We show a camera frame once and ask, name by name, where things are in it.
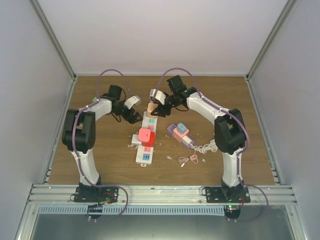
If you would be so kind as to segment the beige dragon socket cube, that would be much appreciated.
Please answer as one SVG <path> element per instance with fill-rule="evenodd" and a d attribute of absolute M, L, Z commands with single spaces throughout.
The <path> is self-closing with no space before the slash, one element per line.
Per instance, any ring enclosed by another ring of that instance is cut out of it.
<path fill-rule="evenodd" d="M 147 110 L 146 110 L 146 116 L 148 118 L 157 118 L 157 116 L 155 115 L 152 115 L 152 112 L 158 107 L 158 105 L 156 103 L 152 103 L 152 102 L 149 102 L 148 105 L 147 105 Z"/>

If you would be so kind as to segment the pink charger plug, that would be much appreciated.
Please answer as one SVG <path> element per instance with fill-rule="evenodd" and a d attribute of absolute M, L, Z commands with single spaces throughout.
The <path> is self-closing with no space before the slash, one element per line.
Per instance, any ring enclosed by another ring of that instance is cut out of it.
<path fill-rule="evenodd" d="M 148 128 L 140 128 L 138 132 L 138 139 L 141 142 L 148 142 L 150 139 L 151 130 Z"/>

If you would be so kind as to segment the white charger plug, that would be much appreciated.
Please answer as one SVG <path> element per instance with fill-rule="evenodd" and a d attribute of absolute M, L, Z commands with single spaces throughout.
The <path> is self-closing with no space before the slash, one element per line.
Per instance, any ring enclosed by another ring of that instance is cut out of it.
<path fill-rule="evenodd" d="M 142 145 L 142 142 L 139 140 L 138 134 L 132 135 L 131 144 L 134 146 L 141 146 Z"/>

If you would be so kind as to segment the red socket cube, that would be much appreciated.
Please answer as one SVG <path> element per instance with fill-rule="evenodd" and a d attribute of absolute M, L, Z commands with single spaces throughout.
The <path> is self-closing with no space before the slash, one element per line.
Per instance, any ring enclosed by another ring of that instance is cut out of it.
<path fill-rule="evenodd" d="M 155 145 L 155 132 L 150 132 L 150 138 L 148 142 L 142 142 L 143 147 L 153 148 Z"/>

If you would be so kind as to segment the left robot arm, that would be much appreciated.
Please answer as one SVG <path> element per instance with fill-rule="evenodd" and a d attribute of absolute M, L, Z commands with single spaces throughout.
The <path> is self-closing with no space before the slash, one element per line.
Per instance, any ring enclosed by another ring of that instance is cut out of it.
<path fill-rule="evenodd" d="M 122 119 L 130 124 L 142 121 L 142 116 L 134 109 L 141 99 L 137 95 L 121 100 L 124 90 L 118 85 L 111 85 L 108 93 L 96 97 L 89 105 L 79 109 L 68 109 L 62 131 L 62 143 L 74 157 L 80 180 L 79 183 L 89 186 L 86 197 L 98 202 L 103 197 L 101 177 L 93 156 L 96 142 L 96 122 L 105 115 L 113 116 L 118 122 Z"/>

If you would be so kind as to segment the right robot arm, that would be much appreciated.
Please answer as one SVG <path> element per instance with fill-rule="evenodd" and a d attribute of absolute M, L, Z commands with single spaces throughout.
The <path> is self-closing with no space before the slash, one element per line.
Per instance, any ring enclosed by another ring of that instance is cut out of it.
<path fill-rule="evenodd" d="M 171 114 L 172 108 L 184 106 L 213 124 L 215 144 L 223 157 L 222 184 L 227 186 L 221 190 L 221 196 L 228 203 L 234 202 L 240 195 L 236 186 L 243 184 L 242 153 L 250 143 L 241 112 L 236 108 L 229 110 L 214 103 L 203 95 L 197 85 L 188 88 L 179 75 L 168 79 L 167 84 L 171 94 L 158 88 L 150 90 L 150 100 L 157 104 L 151 114 L 166 117 Z"/>

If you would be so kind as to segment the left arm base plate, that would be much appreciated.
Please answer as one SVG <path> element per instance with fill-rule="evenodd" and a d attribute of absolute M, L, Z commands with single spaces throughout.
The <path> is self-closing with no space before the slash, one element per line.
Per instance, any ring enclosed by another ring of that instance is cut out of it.
<path fill-rule="evenodd" d="M 75 203 L 112 204 L 118 201 L 118 187 L 94 187 L 80 184 L 70 200 Z"/>

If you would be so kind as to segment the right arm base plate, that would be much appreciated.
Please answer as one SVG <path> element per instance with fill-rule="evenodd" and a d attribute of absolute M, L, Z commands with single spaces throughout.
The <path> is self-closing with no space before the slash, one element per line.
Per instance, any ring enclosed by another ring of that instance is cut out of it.
<path fill-rule="evenodd" d="M 227 186 L 204 186 L 200 192 L 207 203 L 240 204 L 250 203 L 249 190 L 241 185 L 235 187 Z"/>

